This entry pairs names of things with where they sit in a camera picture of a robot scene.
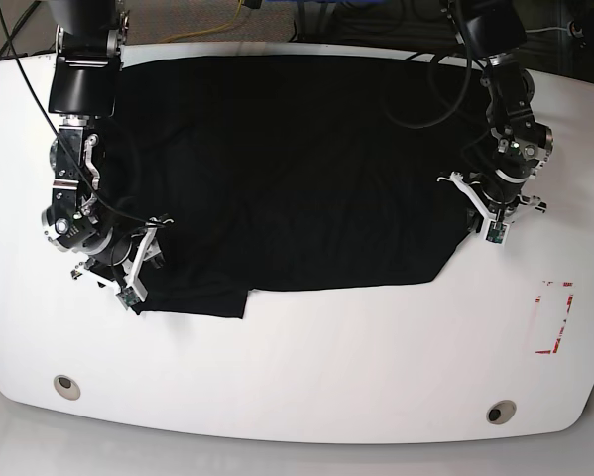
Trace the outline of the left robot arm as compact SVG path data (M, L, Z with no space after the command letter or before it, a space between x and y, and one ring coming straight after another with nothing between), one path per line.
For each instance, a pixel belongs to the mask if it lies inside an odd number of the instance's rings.
M535 120L531 108L532 77L515 58L527 34L511 1L446 1L470 60L482 60L490 104L486 118L496 140L491 153L481 153L479 169L447 179L471 202L479 216L477 233L484 241L503 245L512 224L530 212L546 212L546 203L522 189L535 179L553 150L551 129Z

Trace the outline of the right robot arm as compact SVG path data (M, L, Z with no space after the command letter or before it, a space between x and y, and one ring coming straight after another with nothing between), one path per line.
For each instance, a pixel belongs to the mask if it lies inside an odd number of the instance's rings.
M107 142L99 123L114 113L128 12L121 1L53 1L50 10L58 26L47 110L60 123L53 129L54 181L42 214L44 234L60 251L85 256L73 278L89 277L133 309L148 296L143 265L164 261L156 233L172 221L166 215L143 220L112 205L101 185Z

